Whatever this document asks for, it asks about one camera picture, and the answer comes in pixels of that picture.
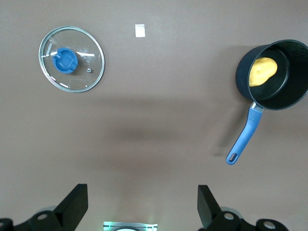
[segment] white label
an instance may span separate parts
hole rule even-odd
[[[135,25],[135,31],[136,31],[136,38],[143,38],[143,37],[145,37],[144,24],[136,24]]]
[[[46,52],[46,56],[49,56],[49,52],[50,52],[51,47],[52,47],[52,43],[49,44],[49,46],[48,46],[48,50],[47,50],[47,52]]]

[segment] potato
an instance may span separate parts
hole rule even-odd
[[[251,67],[249,86],[255,87],[264,84],[277,71],[277,63],[271,58],[257,59]]]

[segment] glass lid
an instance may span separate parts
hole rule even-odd
[[[73,26],[52,30],[39,47],[39,63],[47,79],[68,92],[93,88],[104,72],[104,55],[96,39]]]

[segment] saucepan handle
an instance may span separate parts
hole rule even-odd
[[[239,159],[244,148],[258,127],[262,112],[263,108],[258,106],[255,102],[250,106],[246,125],[226,158],[228,165],[234,165]]]

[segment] blue lid knob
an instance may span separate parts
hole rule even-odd
[[[78,65],[77,56],[71,49],[66,47],[57,50],[57,53],[52,58],[52,62],[58,71],[65,74],[72,73]]]

